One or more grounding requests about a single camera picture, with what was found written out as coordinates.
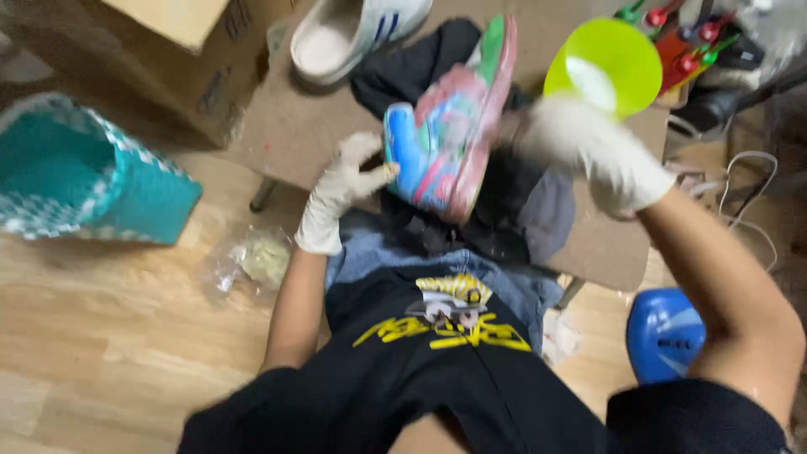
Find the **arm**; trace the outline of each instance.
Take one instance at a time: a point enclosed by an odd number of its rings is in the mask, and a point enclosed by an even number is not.
[[[291,253],[272,311],[261,372],[283,367],[299,369],[316,352],[327,262],[327,255],[300,248]]]
[[[805,353],[796,312],[717,219],[669,191],[639,219],[706,325],[689,376],[746,394],[786,427]]]
[[[301,368],[316,353],[324,303],[325,265],[328,256],[342,249],[339,218],[355,200],[367,197],[398,173],[394,164],[370,172],[359,166],[381,149],[381,138],[360,132],[339,144],[331,161],[308,197],[300,220],[289,267],[272,312],[266,356],[261,366]]]
[[[731,233],[671,190],[673,177],[630,130],[578,101],[548,97],[503,119],[491,139],[583,176],[612,216],[636,211],[706,325],[690,376],[744,393],[787,424],[805,352],[798,317]]]

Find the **clothing pile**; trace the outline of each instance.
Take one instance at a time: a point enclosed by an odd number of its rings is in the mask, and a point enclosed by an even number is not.
[[[446,21],[409,47],[364,61],[350,78],[353,95],[380,120],[394,103],[416,105],[443,74],[469,60],[481,35],[470,20]],[[513,85],[504,110],[520,110],[531,101]],[[497,262],[541,265],[566,244],[575,198],[566,175],[494,150],[475,209],[461,227],[387,192],[382,210],[397,229],[412,233],[413,246],[430,256],[471,248]]]

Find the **person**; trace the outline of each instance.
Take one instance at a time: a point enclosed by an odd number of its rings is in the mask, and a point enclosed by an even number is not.
[[[755,258],[625,127],[582,103],[543,99],[490,138],[582,176],[606,213],[636,213],[706,326],[687,377],[616,394],[603,424],[532,352],[494,288],[506,273],[468,251],[407,262],[369,239],[351,252],[364,238],[341,239],[340,218],[396,172],[359,171],[381,147],[360,133],[308,200],[260,374],[192,415],[179,452],[787,451],[805,336]],[[317,351],[323,308],[332,338]]]

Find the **blue stripe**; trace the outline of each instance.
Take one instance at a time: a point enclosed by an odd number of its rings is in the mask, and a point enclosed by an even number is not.
[[[378,42],[378,38],[381,37],[381,31],[384,29],[384,19],[386,16],[381,16],[381,20],[378,21],[378,30],[375,32],[375,39],[373,41]]]
[[[398,27],[398,13],[395,13],[395,15],[392,16],[392,27],[390,27],[389,33],[387,33],[387,41],[389,41],[390,38],[392,37],[392,33],[395,31],[395,27]]]

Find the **black t-shirt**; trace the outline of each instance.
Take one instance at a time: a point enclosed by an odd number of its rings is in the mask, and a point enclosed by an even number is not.
[[[446,412],[474,452],[784,452],[770,414],[705,380],[619,393],[604,426],[470,275],[378,270],[332,287],[326,312],[322,350],[194,414],[179,452],[386,452],[404,426]]]

